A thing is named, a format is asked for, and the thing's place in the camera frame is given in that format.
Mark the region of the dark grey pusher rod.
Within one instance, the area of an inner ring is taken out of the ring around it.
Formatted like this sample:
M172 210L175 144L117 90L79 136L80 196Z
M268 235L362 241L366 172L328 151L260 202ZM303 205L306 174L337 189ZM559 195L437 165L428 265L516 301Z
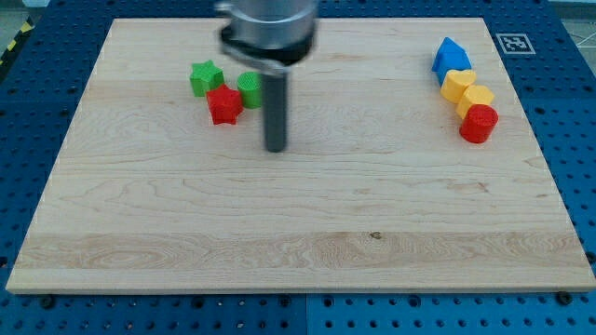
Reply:
M279 153L287 144L288 76L262 74L261 81L264 145L267 151Z

